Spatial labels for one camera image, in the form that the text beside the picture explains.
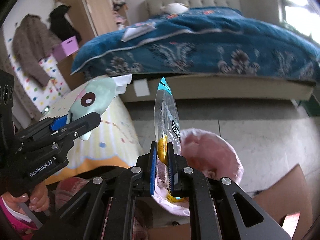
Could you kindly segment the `person's left hand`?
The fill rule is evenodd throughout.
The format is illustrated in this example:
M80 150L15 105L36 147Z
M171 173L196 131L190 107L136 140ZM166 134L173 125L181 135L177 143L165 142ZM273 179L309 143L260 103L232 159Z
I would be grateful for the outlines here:
M28 196L27 193L24 193L16 198L9 192L6 192L2 195L2 198L9 208L24 215L25 212L20 207L20 204L27 202L29 198L29 209L31 211L42 212L48 210L49 207L48 189L44 181L35 186L30 196Z

